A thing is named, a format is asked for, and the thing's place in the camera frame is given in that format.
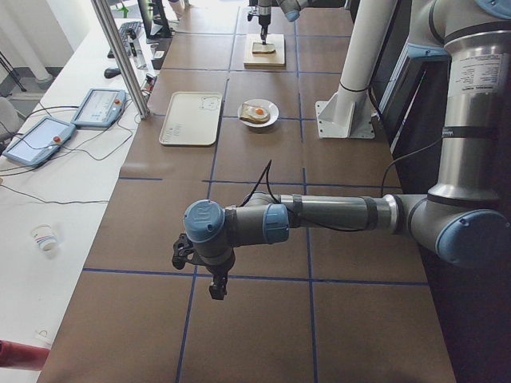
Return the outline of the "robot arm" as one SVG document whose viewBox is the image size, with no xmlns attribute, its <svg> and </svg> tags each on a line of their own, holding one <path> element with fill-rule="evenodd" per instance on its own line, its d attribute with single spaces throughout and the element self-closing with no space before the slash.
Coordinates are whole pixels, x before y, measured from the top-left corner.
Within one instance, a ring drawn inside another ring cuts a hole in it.
<svg viewBox="0 0 511 383">
<path fill-rule="evenodd" d="M 510 76 L 510 4 L 415 1 L 407 44 L 421 57 L 450 58 L 438 180 L 427 193 L 373 198 L 253 189 L 238 206 L 199 200 L 184 213 L 173 266 L 205 267 L 212 274 L 209 293 L 221 300 L 237 247 L 281 243 L 297 227 L 407 235 L 459 267 L 479 267 L 505 256 L 510 223 L 498 210 L 490 173 Z"/>
<path fill-rule="evenodd" d="M 284 16 L 289 22 L 294 22 L 300 14 L 300 11 L 311 6 L 314 1 L 311 0 L 284 0 L 276 1 L 277 6 L 283 11 Z M 250 6 L 255 7 L 255 15 L 258 17 L 260 25 L 260 39 L 263 45 L 267 44 L 268 27 L 271 24 L 271 9 L 273 1 L 256 0 L 251 1 Z"/>
</svg>

